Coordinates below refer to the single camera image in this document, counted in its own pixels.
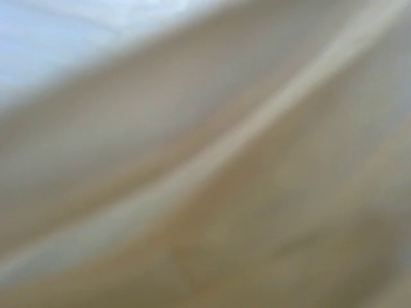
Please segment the translucent orange plastic bag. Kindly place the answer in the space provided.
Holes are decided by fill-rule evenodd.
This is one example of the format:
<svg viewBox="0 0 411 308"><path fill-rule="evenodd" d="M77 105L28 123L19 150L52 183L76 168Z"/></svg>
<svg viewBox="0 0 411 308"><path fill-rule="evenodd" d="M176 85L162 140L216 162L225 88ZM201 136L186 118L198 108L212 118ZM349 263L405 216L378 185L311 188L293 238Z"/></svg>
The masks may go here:
<svg viewBox="0 0 411 308"><path fill-rule="evenodd" d="M410 2L227 2L7 102L1 306L409 307Z"/></svg>

